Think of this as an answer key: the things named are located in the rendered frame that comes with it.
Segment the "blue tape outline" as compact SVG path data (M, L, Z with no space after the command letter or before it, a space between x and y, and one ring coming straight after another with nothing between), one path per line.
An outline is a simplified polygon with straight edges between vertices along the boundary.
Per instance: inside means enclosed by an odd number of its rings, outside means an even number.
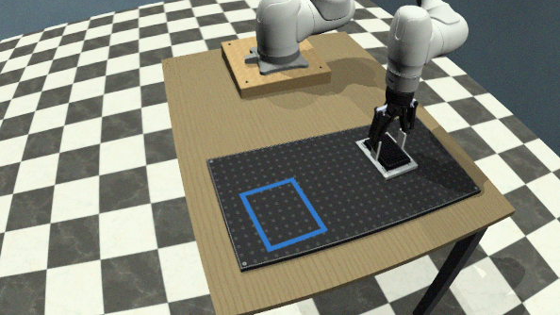
M274 187L277 187L277 186L280 186L280 185L283 185L283 184L287 184L289 182L292 183L292 185L294 186L296 191L299 193L299 195L301 196L301 198L305 202L305 205L307 206L307 208L309 209L309 211L311 212L311 214L313 215L314 219L316 220L316 222L318 223L318 225L320 226L321 229L318 229L316 231L307 233L307 234L302 235L300 237L297 237L295 239L287 240L287 241L284 241L284 242L281 242L281 243L278 243L278 244L275 244L275 245L271 246L245 196L256 193L256 192L264 191L264 190L267 190L267 189L271 189L271 188L274 188ZM250 215L250 217L251 217L251 219L252 219L252 221L255 225L255 228L256 228L260 238L262 239L263 243L265 244L268 252L279 249L279 248L282 248L282 247L285 247L287 245L298 242L300 240L308 239L310 237L316 236L316 235L318 235L320 233L323 233L325 231L328 231L327 228L325 227L325 225L323 224L321 218L319 217L319 215L317 214L315 209L311 206L311 204L309 203L305 194L303 193L303 191L301 190L301 188L299 187L299 185L295 181L294 177L292 177L290 179L280 181L280 182L277 182L277 183L273 183L273 184L270 184L268 186L261 187L261 188L255 189L255 190L240 193L239 196L240 196L243 204L245 205L245 207L246 207L246 209L247 209L247 211L248 211L248 213L249 213L249 215Z

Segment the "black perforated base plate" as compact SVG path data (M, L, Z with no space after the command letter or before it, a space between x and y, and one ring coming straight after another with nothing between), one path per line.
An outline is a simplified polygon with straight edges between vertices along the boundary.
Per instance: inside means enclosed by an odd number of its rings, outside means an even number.
M241 272L357 240L481 192L417 115L404 150L418 168L384 180L355 146L370 127L206 160ZM239 194L292 177L328 231L268 252ZM245 197L271 246L321 229L291 182Z

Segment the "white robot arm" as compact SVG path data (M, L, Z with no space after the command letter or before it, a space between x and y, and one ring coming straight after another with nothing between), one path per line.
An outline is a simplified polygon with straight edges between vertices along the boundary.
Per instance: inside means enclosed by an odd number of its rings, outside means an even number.
M423 65L458 49L469 34L465 19L449 4L417 3L398 8L388 33L385 81L402 93L416 91ZM257 47L250 48L244 63L257 64L261 75L308 68L300 42L346 25L354 12L354 0L260 0L255 16Z

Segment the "black well plate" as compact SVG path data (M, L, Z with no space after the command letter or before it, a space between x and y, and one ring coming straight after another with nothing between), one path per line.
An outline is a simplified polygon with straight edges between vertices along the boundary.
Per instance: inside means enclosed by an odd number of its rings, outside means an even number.
M387 172L402 167L411 162L410 157L387 133L384 135L381 142L382 143L379 152L380 155L378 156L377 160L386 169ZM368 148L368 150L371 151L371 139L365 140L363 143Z

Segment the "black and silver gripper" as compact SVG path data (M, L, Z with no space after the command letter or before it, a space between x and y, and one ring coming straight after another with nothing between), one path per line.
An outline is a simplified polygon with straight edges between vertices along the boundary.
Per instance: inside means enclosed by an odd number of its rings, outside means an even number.
M410 134L408 130L413 130L414 128L416 108L419 104L419 102L413 97L414 92L401 93L394 91L387 86L386 102L383 107L374 108L374 117L368 135L368 137L373 141L371 156L374 160L378 159L382 138L384 137L390 123L393 122L397 116L399 116L401 129L399 130L396 143L402 150L404 149L406 135Z

